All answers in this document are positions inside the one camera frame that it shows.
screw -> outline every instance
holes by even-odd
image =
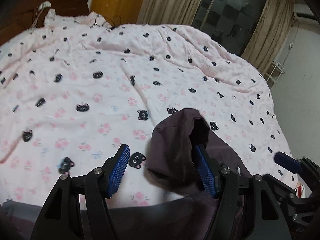
[[[223,168],[223,169],[221,170],[221,172],[222,172],[223,174],[225,174],[225,175],[230,174],[230,170],[227,169],[227,168]]]
[[[262,181],[262,176],[261,175],[255,175],[254,178],[257,180],[257,181]]]
[[[102,172],[102,169],[101,168],[95,168],[94,170],[93,170],[93,173],[94,174],[100,174]]]
[[[65,180],[67,177],[68,177],[68,174],[65,173],[60,176],[60,179]]]

wrinkled sheet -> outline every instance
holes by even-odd
[[[48,15],[46,27],[15,40],[2,55],[0,203],[43,205],[65,157],[74,163],[72,177],[102,166],[121,143],[148,159],[154,127],[185,107],[199,110],[251,174],[270,173],[295,187],[296,176],[273,162],[277,151],[291,153],[269,88],[253,66],[190,26],[110,30],[95,20]],[[93,78],[98,72],[103,76]],[[37,107],[41,98],[45,103]],[[85,104],[88,111],[77,111]],[[127,166],[108,206],[180,197],[152,181],[142,161]]]

curtain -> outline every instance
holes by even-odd
[[[143,0],[137,24],[191,25],[201,0]]]
[[[293,0],[267,0],[242,58],[262,75],[279,52],[293,21]]]

glass door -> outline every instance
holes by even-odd
[[[201,0],[192,26],[241,56],[267,0]]]

blue gripper pad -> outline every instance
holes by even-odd
[[[210,169],[210,165],[207,163],[207,161],[209,162],[211,161],[211,159],[205,150],[201,151],[199,146],[196,146],[196,152],[197,154],[195,156],[195,163],[200,174],[204,189],[211,197],[214,198],[218,192],[215,188],[215,176]]]
[[[302,171],[300,162],[282,152],[277,152],[273,160],[276,164],[280,165],[281,167],[285,168],[286,170],[292,173],[299,174]]]
[[[127,164],[130,158],[129,146],[122,145],[113,158],[117,158],[117,157],[118,157],[118,160],[109,175],[109,184],[107,189],[107,193],[109,197],[111,197],[114,193],[116,193],[119,188],[125,168],[127,167]]]

